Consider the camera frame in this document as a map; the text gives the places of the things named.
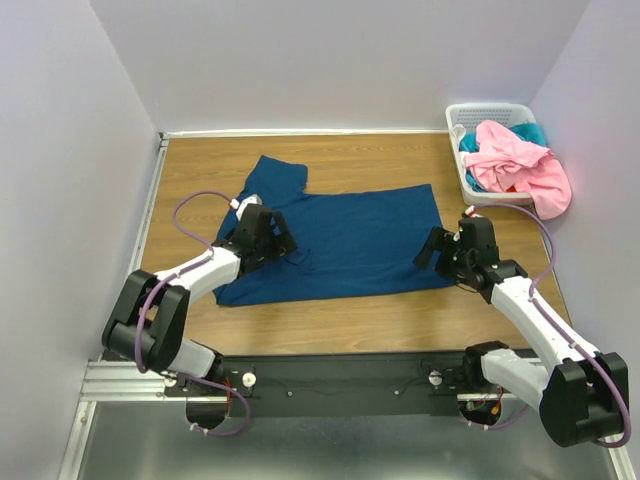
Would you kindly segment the dark blue t shirt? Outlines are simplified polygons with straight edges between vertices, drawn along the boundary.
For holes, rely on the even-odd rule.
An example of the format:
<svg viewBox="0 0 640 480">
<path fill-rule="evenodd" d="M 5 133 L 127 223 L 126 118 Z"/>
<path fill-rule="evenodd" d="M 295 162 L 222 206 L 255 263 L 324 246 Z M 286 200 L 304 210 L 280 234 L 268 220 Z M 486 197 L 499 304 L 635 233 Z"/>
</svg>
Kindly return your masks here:
<svg viewBox="0 0 640 480">
<path fill-rule="evenodd" d="M 218 305 L 387 295 L 447 288 L 451 281 L 413 260 L 442 221 L 431 185 L 310 194 L 308 169 L 262 156 L 239 199 L 256 194 L 283 214 L 297 248 L 215 289 Z"/>
</svg>

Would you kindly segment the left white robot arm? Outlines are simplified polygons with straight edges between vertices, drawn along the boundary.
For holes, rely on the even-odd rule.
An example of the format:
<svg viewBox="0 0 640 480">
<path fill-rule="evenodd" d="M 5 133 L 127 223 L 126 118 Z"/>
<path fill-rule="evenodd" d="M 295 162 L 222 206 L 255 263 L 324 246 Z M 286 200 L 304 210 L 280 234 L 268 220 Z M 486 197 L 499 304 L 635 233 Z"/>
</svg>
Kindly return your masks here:
<svg viewBox="0 0 640 480">
<path fill-rule="evenodd" d="M 250 203 L 236 217 L 225 237 L 190 261 L 130 273 L 104 327 L 103 347 L 143 372 L 184 374 L 197 393 L 214 393 L 222 380 L 219 353 L 184 336 L 189 307 L 297 249 L 282 213 Z"/>
</svg>

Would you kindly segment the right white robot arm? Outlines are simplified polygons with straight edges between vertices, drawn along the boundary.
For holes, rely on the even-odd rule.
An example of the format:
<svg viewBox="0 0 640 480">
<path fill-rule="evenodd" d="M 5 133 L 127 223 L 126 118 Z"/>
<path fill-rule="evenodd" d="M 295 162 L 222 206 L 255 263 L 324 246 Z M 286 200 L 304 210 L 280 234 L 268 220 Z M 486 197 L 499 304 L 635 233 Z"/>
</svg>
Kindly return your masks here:
<svg viewBox="0 0 640 480">
<path fill-rule="evenodd" d="M 456 231 L 435 226 L 414 259 L 479 293 L 517 328 L 536 353 L 532 364 L 499 341 L 466 349 L 460 379 L 480 392 L 496 385 L 535 410 L 559 446 L 593 442 L 624 446 L 631 437 L 626 362 L 587 342 L 544 300 L 536 281 L 514 260 L 499 256 L 492 222 L 475 211 L 463 214 Z"/>
</svg>

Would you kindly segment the pink t shirt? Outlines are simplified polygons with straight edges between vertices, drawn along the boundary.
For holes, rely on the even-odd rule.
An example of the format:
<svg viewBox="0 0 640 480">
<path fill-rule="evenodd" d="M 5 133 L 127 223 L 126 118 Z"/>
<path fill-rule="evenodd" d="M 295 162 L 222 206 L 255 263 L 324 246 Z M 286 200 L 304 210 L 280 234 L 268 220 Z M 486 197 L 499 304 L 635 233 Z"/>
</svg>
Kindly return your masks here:
<svg viewBox="0 0 640 480">
<path fill-rule="evenodd" d="M 553 151 L 521 140 L 493 120 L 477 127 L 479 151 L 463 152 L 463 164 L 486 193 L 526 193 L 538 216 L 550 220 L 562 215 L 572 200 L 568 177 Z"/>
</svg>

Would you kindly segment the teal t shirt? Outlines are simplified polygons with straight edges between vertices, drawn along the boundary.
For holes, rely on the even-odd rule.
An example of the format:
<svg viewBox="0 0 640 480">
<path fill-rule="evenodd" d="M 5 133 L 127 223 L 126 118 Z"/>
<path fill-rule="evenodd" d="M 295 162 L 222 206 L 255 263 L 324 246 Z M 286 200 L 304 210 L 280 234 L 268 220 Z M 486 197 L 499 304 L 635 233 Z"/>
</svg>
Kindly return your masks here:
<svg viewBox="0 0 640 480">
<path fill-rule="evenodd" d="M 514 125 L 509 127 L 509 130 L 523 141 L 534 143 L 542 147 L 547 146 L 547 140 L 543 129 L 536 123 L 522 123 Z M 476 134 L 474 132 L 464 134 L 459 142 L 459 151 L 461 153 L 476 153 L 479 151 Z M 465 178 L 472 191 L 486 193 L 486 190 L 478 183 L 469 169 L 466 170 Z"/>
</svg>

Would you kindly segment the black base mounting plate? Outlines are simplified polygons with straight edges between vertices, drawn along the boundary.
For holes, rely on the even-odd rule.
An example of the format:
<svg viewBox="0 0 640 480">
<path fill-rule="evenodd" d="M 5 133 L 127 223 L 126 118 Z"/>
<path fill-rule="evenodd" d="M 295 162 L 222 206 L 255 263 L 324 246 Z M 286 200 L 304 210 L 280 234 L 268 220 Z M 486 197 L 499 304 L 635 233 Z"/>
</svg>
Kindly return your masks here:
<svg viewBox="0 0 640 480">
<path fill-rule="evenodd" d="M 235 355 L 229 386 L 251 416 L 492 415 L 496 387 L 473 388 L 456 350 L 306 355 Z"/>
</svg>

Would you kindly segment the aluminium frame rail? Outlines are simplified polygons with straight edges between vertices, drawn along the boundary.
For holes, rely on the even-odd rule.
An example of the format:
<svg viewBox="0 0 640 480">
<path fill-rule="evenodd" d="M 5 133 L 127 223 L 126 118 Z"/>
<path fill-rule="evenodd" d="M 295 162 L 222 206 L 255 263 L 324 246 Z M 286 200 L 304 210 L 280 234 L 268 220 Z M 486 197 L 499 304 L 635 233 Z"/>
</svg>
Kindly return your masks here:
<svg viewBox="0 0 640 480">
<path fill-rule="evenodd" d="M 453 416 L 251 416 L 130 362 L 90 363 L 64 479 L 632 479 L 625 449 L 555 445 L 520 401 L 497 430 Z"/>
</svg>

